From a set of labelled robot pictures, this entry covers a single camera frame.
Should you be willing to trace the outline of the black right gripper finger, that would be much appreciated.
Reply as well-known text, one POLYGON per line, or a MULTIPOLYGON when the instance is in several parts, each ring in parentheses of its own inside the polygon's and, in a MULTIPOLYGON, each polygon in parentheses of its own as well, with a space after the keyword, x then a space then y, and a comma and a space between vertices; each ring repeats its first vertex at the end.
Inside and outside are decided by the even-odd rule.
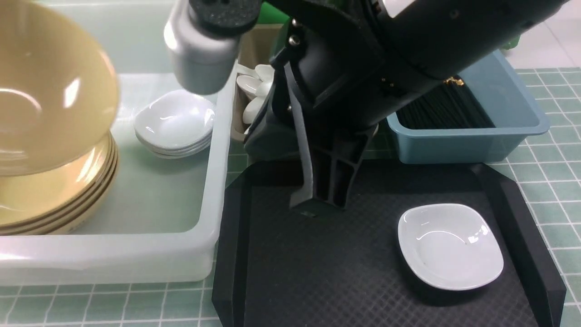
POLYGON ((338 212, 361 166, 366 134, 306 132, 299 140, 303 185, 290 196, 297 212, 338 212))

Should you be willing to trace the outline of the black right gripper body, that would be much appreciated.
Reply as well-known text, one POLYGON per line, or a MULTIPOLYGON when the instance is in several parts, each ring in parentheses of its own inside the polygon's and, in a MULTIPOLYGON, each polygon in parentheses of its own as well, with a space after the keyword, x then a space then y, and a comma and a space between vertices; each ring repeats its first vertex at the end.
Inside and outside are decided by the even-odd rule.
POLYGON ((350 32, 290 26, 300 44, 274 56, 275 81, 245 150, 273 160, 297 153, 306 132, 374 129, 452 74, 445 48, 457 28, 456 18, 364 18, 350 32))

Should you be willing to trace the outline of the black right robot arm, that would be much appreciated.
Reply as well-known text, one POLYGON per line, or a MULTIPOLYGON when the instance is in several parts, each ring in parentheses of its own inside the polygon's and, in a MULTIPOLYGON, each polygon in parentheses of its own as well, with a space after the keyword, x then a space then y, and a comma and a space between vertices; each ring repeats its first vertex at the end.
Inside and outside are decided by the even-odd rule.
POLYGON ((259 160, 300 157, 290 206, 346 207, 381 120, 558 12, 562 0, 272 0, 289 16, 272 87, 244 139, 259 160))

